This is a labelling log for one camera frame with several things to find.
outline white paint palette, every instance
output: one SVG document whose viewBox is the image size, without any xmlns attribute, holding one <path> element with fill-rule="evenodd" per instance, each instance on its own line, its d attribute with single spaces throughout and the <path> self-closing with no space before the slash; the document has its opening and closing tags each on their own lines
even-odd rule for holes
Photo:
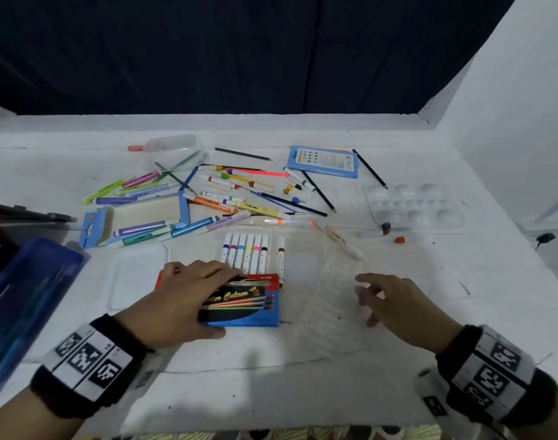
<svg viewBox="0 0 558 440">
<path fill-rule="evenodd" d="M 466 222 L 454 201 L 436 184 L 402 184 L 389 189 L 371 185 L 365 187 L 365 197 L 375 222 L 389 222 L 393 229 L 453 230 Z"/>
</svg>

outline hand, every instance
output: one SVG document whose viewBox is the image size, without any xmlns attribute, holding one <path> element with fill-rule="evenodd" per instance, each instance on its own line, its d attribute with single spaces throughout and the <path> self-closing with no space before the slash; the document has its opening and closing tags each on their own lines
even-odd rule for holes
<svg viewBox="0 0 558 440">
<path fill-rule="evenodd" d="M 434 354 L 441 353 L 463 328 L 410 279 L 377 273 L 363 273 L 355 279 L 370 284 L 369 288 L 355 287 L 359 303 L 368 305 L 373 311 L 366 322 L 369 327 L 382 321 L 406 343 Z M 380 292 L 384 293 L 384 298 L 377 296 Z"/>
<path fill-rule="evenodd" d="M 165 265 L 159 288 L 114 316 L 149 348 L 177 346 L 200 339 L 220 339 L 223 327 L 197 322 L 202 303 L 226 281 L 240 274 L 218 261 Z"/>
</svg>

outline black wristband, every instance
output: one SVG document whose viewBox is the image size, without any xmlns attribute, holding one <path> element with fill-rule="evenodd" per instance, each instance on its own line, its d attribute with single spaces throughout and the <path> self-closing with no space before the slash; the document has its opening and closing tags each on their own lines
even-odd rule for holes
<svg viewBox="0 0 558 440">
<path fill-rule="evenodd" d="M 481 347 L 483 337 L 487 351 Z M 490 424 L 493 417 L 487 409 L 508 386 L 518 387 L 515 390 L 523 394 L 517 397 L 511 389 L 512 405 L 507 414 L 498 417 L 505 426 L 540 424 L 554 409 L 558 386 L 552 377 L 535 368 L 529 355 L 486 326 L 466 325 L 444 352 L 436 355 L 436 360 L 440 375 L 450 385 L 447 403 L 472 421 Z M 467 362 L 477 361 L 481 366 L 472 374 L 471 381 L 467 380 L 465 385 L 464 377 L 457 379 Z"/>
<path fill-rule="evenodd" d="M 88 418 L 126 392 L 150 350 L 108 315 L 81 326 L 43 359 L 30 389 L 60 418 Z"/>
</svg>

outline table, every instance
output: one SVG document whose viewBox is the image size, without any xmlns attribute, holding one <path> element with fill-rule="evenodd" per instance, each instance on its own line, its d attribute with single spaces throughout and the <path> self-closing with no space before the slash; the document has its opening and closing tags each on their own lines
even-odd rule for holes
<svg viewBox="0 0 558 440">
<path fill-rule="evenodd" d="M 280 131 L 276 134 L 273 144 L 241 145 L 236 138 L 226 145 L 267 155 L 273 162 L 213 151 L 211 161 L 280 169 L 287 158 L 289 139 L 282 138 Z M 394 244 L 393 234 L 357 238 L 356 229 L 376 228 L 362 194 L 362 187 L 375 180 L 362 166 L 357 180 L 312 175 L 338 210 L 319 221 L 339 228 L 359 247 L 366 268 L 412 278 L 454 318 L 491 325 L 558 380 L 558 280 L 454 148 L 432 144 L 431 135 L 425 139 L 419 133 L 413 136 L 415 144 L 389 146 L 378 138 L 375 142 L 351 139 L 350 145 L 342 140 L 340 148 L 354 145 L 388 184 L 433 181 L 445 185 L 466 216 L 464 228 L 408 233 L 404 245 Z M 81 142 L 70 145 L 68 133 L 64 142 L 52 145 L 17 147 L 2 142 L 0 139 L 0 202 L 71 214 L 79 222 L 84 214 L 78 205 L 82 197 L 114 179 L 142 173 L 139 155 L 124 151 L 122 142 L 82 147 Z M 322 207 L 319 199 L 310 204 Z M 46 234 L 70 246 L 78 239 L 75 229 L 79 225 L 46 230 Z M 168 244 L 173 258 L 181 261 L 207 255 L 194 247 L 181 250 L 174 241 Z M 40 355 L 71 328 L 102 313 L 98 303 L 113 251 L 93 249 L 88 254 L 87 265 L 0 393 L 0 405 L 28 383 Z M 289 264 L 290 254 L 286 276 L 297 269 Z M 351 268 L 360 269 L 361 265 Z M 341 285 L 348 282 L 352 287 L 352 273 Z M 292 299 L 288 299 L 289 293 L 287 281 L 282 300 Z M 131 407 L 98 414 L 80 434 L 432 422 L 413 392 L 412 378 L 434 363 L 433 356 L 404 345 L 383 327 L 363 327 L 361 312 L 355 314 L 356 324 L 334 329 L 340 337 L 334 343 L 338 348 L 329 351 L 314 346 L 317 338 L 296 346 L 302 340 L 297 321 L 286 321 L 279 328 L 231 328 L 223 341 L 183 346 L 172 353 L 144 397 Z"/>
</svg>

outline dark blue curtain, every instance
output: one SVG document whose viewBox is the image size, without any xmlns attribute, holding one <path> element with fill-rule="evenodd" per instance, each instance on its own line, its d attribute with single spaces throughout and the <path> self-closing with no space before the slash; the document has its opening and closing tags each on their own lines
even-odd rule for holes
<svg viewBox="0 0 558 440">
<path fill-rule="evenodd" d="M 0 0 L 0 105 L 415 113 L 513 1 Z"/>
</svg>

